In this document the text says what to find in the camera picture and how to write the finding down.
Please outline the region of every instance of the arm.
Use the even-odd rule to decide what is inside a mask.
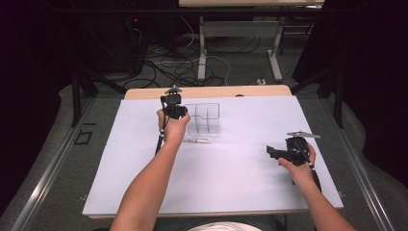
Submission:
[[[163,111],[159,110],[157,114],[159,126],[162,127]],[[168,120],[165,144],[130,184],[122,198],[111,230],[153,230],[189,120],[189,115]]]
[[[310,160],[315,162],[316,152],[312,145],[309,145]],[[294,183],[306,199],[310,213],[318,231],[324,230],[355,230],[354,227],[330,204],[330,202],[320,192],[313,179],[309,165],[306,163],[296,167],[284,158],[278,160],[279,164],[285,167],[293,177]]]

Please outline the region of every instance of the pen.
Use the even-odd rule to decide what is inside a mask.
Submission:
[[[208,139],[185,139],[184,142],[196,142],[196,143],[210,143]]]

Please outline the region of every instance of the white shirt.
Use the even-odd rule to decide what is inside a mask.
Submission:
[[[261,231],[261,229],[237,222],[215,222],[200,225],[190,231]]]

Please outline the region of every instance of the forearm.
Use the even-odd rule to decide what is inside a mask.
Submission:
[[[167,183],[180,142],[167,142],[135,177],[111,230],[152,230],[166,194]]]
[[[355,230],[354,227],[330,204],[314,184],[300,189],[309,206],[318,231]]]

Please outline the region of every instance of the black curtain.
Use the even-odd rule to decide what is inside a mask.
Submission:
[[[0,213],[36,160],[60,109],[69,71],[38,4],[0,3]]]
[[[342,68],[344,102],[366,129],[364,155],[408,187],[408,3],[327,0],[324,8],[359,12],[320,17],[293,77],[302,83]]]

